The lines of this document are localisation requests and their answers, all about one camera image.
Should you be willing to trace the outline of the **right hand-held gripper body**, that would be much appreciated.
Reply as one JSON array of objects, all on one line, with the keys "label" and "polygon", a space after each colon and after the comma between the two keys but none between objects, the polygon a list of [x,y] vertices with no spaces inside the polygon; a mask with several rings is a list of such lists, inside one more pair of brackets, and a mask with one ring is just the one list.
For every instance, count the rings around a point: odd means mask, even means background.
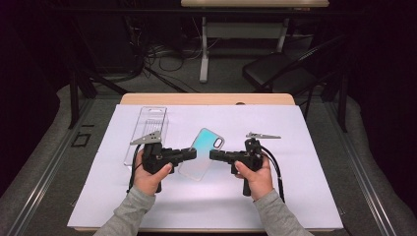
[{"label": "right hand-held gripper body", "polygon": [[273,154],[264,146],[261,145],[260,139],[280,139],[280,136],[257,134],[250,132],[246,135],[245,151],[238,151],[231,159],[231,173],[238,174],[239,171],[235,167],[236,161],[245,163],[248,168],[253,171],[258,171],[263,165],[263,156],[267,155],[268,160],[272,163],[273,168],[277,174],[280,173],[279,165]]}]

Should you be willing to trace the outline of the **grey floor rail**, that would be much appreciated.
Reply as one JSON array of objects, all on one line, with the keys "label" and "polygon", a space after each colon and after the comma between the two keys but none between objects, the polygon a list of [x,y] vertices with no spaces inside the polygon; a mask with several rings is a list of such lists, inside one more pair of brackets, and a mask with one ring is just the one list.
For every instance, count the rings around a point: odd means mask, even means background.
[{"label": "grey floor rail", "polygon": [[347,154],[347,161],[351,166],[368,208],[372,213],[382,236],[397,236],[390,219],[387,216],[387,212],[370,181],[359,154],[355,149],[355,146],[353,145],[348,133],[345,132],[339,125],[336,106],[331,102],[325,102],[325,108],[329,114],[334,129],[341,139],[342,145]]},{"label": "grey floor rail", "polygon": [[106,121],[95,121],[95,100],[69,129],[64,113],[41,140],[6,197],[0,200],[0,236],[90,236],[67,225],[86,182]]}]

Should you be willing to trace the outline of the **clear plastic packaging box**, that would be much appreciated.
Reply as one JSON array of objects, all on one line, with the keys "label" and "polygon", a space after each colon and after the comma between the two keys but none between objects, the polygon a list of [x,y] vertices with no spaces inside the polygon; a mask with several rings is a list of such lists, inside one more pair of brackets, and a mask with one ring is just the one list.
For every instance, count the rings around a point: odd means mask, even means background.
[{"label": "clear plastic packaging box", "polygon": [[167,108],[161,106],[145,106],[141,108],[134,133],[129,142],[124,164],[131,166],[137,146],[161,142],[164,143],[168,129]]}]

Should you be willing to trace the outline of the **person's left hand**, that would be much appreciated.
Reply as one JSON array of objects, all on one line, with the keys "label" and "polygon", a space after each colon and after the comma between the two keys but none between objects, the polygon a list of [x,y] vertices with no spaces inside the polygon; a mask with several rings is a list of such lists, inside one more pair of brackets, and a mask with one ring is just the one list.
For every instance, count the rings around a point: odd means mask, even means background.
[{"label": "person's left hand", "polygon": [[171,172],[172,164],[165,164],[155,174],[150,174],[142,166],[143,151],[141,150],[136,156],[134,186],[148,196],[154,196],[159,183]]}]

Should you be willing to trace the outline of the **black horizontal metal bar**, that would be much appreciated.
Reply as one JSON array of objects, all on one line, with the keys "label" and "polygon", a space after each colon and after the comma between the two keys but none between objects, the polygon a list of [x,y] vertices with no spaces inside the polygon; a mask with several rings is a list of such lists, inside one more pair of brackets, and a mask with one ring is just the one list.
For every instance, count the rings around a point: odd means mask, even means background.
[{"label": "black horizontal metal bar", "polygon": [[364,11],[295,11],[272,9],[87,9],[49,7],[49,11],[65,14],[118,14],[118,15],[181,15],[181,16],[289,16],[289,17],[353,17]]}]

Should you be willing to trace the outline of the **person's right hand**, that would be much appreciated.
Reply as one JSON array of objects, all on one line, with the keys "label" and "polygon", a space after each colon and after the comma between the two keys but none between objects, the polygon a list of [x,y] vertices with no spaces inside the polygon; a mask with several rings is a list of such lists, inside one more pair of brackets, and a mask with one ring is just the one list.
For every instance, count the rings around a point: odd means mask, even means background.
[{"label": "person's right hand", "polygon": [[262,167],[257,171],[251,170],[241,161],[236,161],[235,167],[238,170],[236,177],[248,181],[251,197],[254,201],[259,200],[274,189],[267,157],[263,157]]}]

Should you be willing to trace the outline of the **black folding chair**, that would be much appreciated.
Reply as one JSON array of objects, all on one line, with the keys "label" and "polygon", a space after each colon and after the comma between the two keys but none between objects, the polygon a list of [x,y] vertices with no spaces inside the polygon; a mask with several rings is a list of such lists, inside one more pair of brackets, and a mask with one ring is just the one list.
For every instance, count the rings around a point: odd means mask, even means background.
[{"label": "black folding chair", "polygon": [[304,115],[307,115],[314,88],[336,73],[336,51],[344,44],[340,35],[317,45],[296,59],[274,52],[263,56],[242,69],[242,76],[255,92],[289,93],[293,97],[307,93]]}]

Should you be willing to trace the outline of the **translucent phone case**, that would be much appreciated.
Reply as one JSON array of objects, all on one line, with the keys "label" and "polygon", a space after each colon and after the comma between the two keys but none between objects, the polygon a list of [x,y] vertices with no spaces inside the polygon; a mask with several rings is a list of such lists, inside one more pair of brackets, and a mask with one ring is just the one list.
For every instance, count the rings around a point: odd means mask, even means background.
[{"label": "translucent phone case", "polygon": [[192,143],[192,147],[197,151],[197,157],[183,162],[179,167],[179,173],[194,181],[201,181],[212,163],[209,152],[219,150],[223,145],[222,136],[207,128],[202,128]]}]

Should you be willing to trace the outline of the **background table with white legs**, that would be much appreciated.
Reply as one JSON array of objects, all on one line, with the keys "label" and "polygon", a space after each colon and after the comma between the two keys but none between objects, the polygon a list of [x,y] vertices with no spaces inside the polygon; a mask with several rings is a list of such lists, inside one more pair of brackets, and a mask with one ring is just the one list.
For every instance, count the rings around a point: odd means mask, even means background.
[{"label": "background table with white legs", "polygon": [[[308,9],[325,8],[328,0],[181,0],[182,7],[188,8],[273,8],[273,9]],[[208,39],[213,38],[276,38],[276,51],[281,52],[288,29],[288,19],[274,23],[212,23],[202,17],[202,63],[200,82],[208,81],[209,47]]]}]

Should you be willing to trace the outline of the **black metal stand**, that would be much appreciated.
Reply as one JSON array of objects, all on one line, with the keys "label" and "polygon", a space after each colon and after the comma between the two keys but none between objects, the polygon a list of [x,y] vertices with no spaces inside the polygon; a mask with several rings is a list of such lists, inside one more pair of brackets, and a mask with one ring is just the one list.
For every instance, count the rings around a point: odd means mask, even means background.
[{"label": "black metal stand", "polygon": [[347,106],[348,77],[343,72],[332,74],[325,86],[322,95],[323,101],[334,101],[337,99],[337,124],[346,133],[346,106]]},{"label": "black metal stand", "polygon": [[80,119],[80,106],[79,106],[79,91],[88,98],[94,99],[97,96],[97,90],[93,86],[93,83],[97,82],[106,86],[109,89],[116,91],[119,94],[125,94],[127,91],[124,88],[117,86],[109,80],[103,78],[93,70],[78,66],[71,70],[70,76],[70,103],[71,103],[71,123],[70,129],[73,129]]}]

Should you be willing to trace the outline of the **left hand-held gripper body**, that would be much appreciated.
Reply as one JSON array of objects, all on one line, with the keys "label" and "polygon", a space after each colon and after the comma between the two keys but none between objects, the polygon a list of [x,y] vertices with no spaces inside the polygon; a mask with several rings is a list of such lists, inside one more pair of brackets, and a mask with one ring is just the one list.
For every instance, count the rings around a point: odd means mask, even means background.
[{"label": "left hand-held gripper body", "polygon": [[177,166],[183,161],[180,149],[164,148],[161,141],[161,133],[155,131],[130,142],[131,146],[144,146],[142,166],[148,173],[158,172],[167,163]]}]

